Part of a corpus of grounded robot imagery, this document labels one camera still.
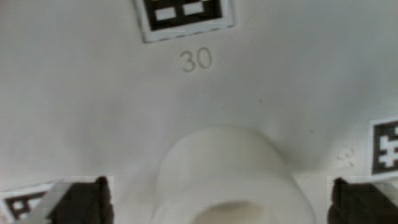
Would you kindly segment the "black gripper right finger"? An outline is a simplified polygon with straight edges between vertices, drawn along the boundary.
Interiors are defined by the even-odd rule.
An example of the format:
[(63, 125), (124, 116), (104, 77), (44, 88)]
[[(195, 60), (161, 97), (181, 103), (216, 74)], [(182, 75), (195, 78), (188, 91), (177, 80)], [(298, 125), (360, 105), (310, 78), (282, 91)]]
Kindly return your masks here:
[(398, 224), (398, 206), (371, 183), (333, 180), (326, 224)]

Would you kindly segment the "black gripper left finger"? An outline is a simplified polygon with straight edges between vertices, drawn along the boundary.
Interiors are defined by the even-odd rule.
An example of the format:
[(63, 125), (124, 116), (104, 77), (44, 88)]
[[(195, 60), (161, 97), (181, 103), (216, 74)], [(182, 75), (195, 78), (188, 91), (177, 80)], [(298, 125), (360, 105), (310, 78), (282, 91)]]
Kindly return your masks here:
[(44, 194), (26, 224), (113, 224), (108, 179), (60, 182)]

